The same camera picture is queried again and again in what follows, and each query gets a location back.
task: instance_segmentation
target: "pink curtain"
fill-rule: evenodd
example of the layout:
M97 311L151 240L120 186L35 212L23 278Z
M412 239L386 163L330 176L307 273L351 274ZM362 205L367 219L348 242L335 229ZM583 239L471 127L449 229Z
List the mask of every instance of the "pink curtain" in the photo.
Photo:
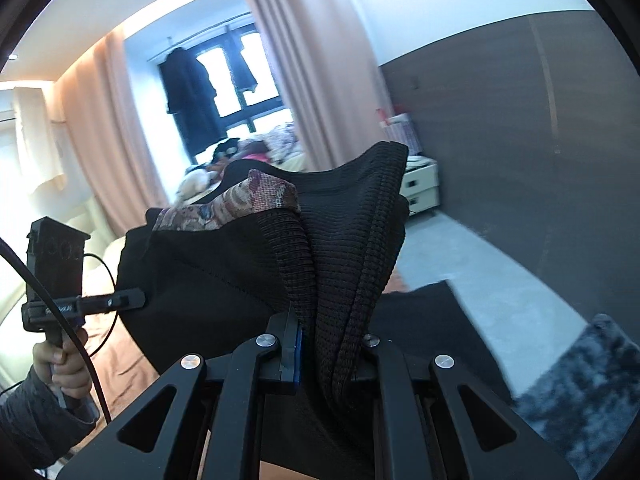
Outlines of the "pink curtain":
M56 86L78 161L113 232L122 236L145 223L148 208L168 200L134 104L120 28Z
M247 0L315 171L387 140L386 86L352 0Z

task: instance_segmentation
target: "tile floor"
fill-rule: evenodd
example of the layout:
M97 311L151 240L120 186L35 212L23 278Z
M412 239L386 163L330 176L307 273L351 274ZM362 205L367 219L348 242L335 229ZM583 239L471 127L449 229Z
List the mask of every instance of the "tile floor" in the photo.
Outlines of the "tile floor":
M398 270L409 290L449 280L516 397L586 325L528 270L442 213L421 213L407 222Z

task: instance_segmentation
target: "white nightstand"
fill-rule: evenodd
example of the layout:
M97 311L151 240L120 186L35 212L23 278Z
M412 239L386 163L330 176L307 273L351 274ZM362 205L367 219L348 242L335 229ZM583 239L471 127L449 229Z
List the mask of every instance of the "white nightstand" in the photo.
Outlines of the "white nightstand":
M409 215L440 205L438 164L432 158L423 159L423 166L408 169L402 178L400 194L409 201Z

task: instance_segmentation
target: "metal pivot bolt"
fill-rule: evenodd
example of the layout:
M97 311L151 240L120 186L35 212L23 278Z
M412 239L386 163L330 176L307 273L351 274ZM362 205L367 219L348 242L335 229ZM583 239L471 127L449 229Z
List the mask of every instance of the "metal pivot bolt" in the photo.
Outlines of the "metal pivot bolt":
M455 362L453 360L453 357L446 354L440 354L436 357L435 361L436 366L439 368L451 368L453 366L453 363Z
M276 336L271 334L262 334L255 338L255 343L258 346L269 347L276 344Z
M180 366L185 370L193 370L200 365L200 358L197 355L189 354L185 355L180 361Z
M362 345L372 348L380 344L380 338L374 334L365 334L362 337Z

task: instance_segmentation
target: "triangular cutout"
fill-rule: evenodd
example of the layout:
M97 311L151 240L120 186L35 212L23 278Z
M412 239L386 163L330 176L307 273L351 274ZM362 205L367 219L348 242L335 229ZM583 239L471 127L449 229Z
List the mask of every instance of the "triangular cutout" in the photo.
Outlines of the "triangular cutout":
M459 386L458 392L482 451L493 451L516 440L513 428L487 406L475 391L465 385Z
M162 389L118 432L118 440L145 453L151 453L174 402L175 394L176 389L173 386Z

